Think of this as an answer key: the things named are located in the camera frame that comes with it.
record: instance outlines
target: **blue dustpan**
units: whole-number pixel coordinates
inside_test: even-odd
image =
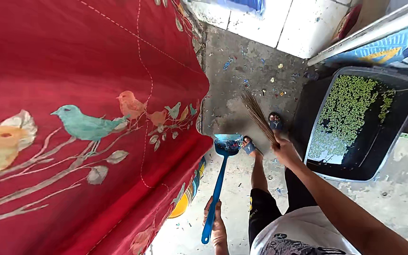
[[[215,190],[213,190],[213,201],[210,204],[210,208],[207,215],[207,220],[204,225],[201,241],[203,244],[207,244],[210,240],[210,234],[212,232],[213,220],[215,220],[215,206],[220,199],[221,187],[223,185],[224,170],[226,169],[226,162],[228,157],[236,155],[242,146],[242,135],[215,135],[215,151],[224,157],[221,164],[221,170],[218,174],[217,184]]]

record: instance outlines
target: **red tablecloth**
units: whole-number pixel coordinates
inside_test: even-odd
[[[0,254],[142,254],[212,146],[170,0],[0,1]]]

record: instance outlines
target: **broom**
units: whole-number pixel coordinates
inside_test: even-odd
[[[242,99],[243,104],[246,106],[250,118],[258,125],[265,136],[267,136],[270,143],[277,144],[273,131],[270,129],[267,119],[264,117],[264,112],[254,96],[248,90],[244,90],[240,93],[240,98]]]

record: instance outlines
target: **blue bird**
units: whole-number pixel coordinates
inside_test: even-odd
[[[197,112],[198,112],[198,110],[194,109],[192,104],[190,104],[190,113],[191,113],[191,115],[194,116]]]
[[[100,139],[107,136],[119,124],[130,117],[130,114],[117,120],[107,120],[91,117],[81,113],[76,105],[63,105],[50,115],[57,115],[65,128],[65,131],[71,136],[80,140],[97,142],[91,150],[96,151]]]
[[[179,108],[180,108],[180,102],[178,102],[173,108],[170,108],[169,106],[165,106],[165,109],[169,111],[170,116],[173,117],[173,119],[177,119],[177,116],[179,114]]]

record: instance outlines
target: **black plastic tub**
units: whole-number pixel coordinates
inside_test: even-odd
[[[380,103],[374,102],[365,113],[365,124],[341,164],[308,158],[320,113],[336,78],[355,75],[371,78],[387,89],[408,89],[408,76],[385,68],[344,67],[331,78],[303,87],[291,130],[292,142],[304,163],[322,177],[342,182],[365,182],[372,179],[385,164],[394,143],[408,122],[408,90],[396,92],[384,122],[378,119]]]

